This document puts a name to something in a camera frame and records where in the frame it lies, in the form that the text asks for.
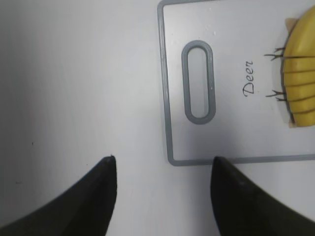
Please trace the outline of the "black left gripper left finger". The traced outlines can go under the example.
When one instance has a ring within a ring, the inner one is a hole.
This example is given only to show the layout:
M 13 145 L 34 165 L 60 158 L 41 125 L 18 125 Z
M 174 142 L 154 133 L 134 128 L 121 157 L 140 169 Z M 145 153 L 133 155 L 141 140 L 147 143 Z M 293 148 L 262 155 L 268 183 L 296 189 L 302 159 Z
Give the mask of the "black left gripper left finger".
M 117 199 L 114 156 L 102 158 L 77 183 L 36 211 L 1 227 L 2 236 L 104 236 Z

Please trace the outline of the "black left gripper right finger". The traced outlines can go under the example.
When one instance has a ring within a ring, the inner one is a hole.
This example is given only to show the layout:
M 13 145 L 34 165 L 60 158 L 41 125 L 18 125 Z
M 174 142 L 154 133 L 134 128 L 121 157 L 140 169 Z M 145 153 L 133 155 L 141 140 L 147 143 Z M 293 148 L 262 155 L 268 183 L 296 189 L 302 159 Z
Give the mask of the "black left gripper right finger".
M 211 202 L 222 236 L 313 236 L 314 221 L 257 186 L 224 157 L 212 165 Z

